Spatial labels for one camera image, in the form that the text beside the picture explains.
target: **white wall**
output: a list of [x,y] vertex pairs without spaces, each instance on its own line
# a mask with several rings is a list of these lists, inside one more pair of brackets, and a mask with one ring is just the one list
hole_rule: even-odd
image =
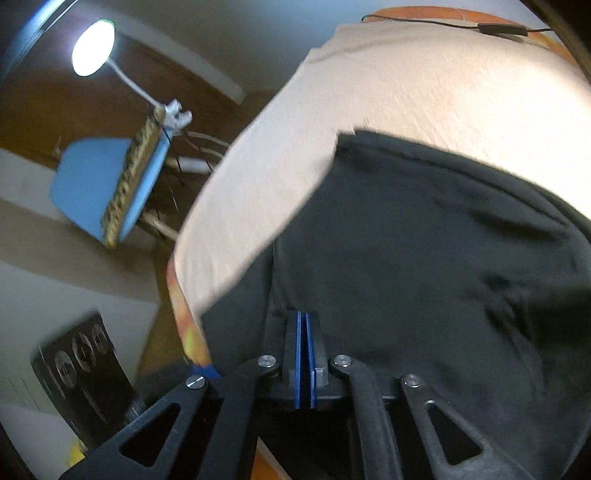
[[38,480],[57,480],[66,471],[76,435],[63,418],[0,403],[0,421]]
[[148,252],[108,251],[53,207],[54,172],[0,149],[0,421],[40,480],[57,480],[75,435],[30,365],[47,336],[98,309],[135,380],[160,304]]
[[[50,168],[0,148],[0,199],[70,224],[49,198],[49,188],[55,174]],[[154,237],[136,226],[123,244],[151,251],[154,241]]]

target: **black bracket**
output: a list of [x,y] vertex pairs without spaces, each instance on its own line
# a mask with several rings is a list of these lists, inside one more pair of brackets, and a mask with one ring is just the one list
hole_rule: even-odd
[[[265,363],[255,358],[242,364],[226,379],[215,381],[215,389],[201,376],[190,377],[60,479],[169,478],[177,455],[187,440],[187,432],[209,393],[215,393],[214,396],[224,398],[224,401],[202,461],[200,465],[193,465],[192,478],[248,479],[256,448],[256,436],[252,435],[250,428],[256,388],[262,377],[272,376],[277,369],[275,362]],[[168,424],[164,436],[161,435],[162,429],[150,430],[163,422]]]
[[402,480],[392,422],[373,370],[348,355],[338,355],[331,368],[349,379],[365,480]]
[[[405,375],[401,385],[437,480],[534,480],[421,377]],[[474,442],[478,448],[474,456],[460,459],[455,465],[450,463],[433,423],[434,417],[441,414]]]

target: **blue chair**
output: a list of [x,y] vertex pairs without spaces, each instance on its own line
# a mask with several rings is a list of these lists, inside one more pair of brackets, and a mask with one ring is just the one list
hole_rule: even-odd
[[[73,223],[105,244],[100,220],[113,198],[131,143],[126,138],[85,138],[62,153],[50,198]],[[138,221],[164,164],[170,143],[161,132],[152,156],[141,174],[127,210],[118,241],[123,241]]]

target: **ceiling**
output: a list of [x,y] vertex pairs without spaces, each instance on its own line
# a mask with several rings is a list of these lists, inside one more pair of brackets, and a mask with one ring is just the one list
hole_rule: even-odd
[[246,92],[279,89],[339,24],[385,7],[477,10],[529,27],[544,24],[519,0],[83,0],[160,30],[224,72]]

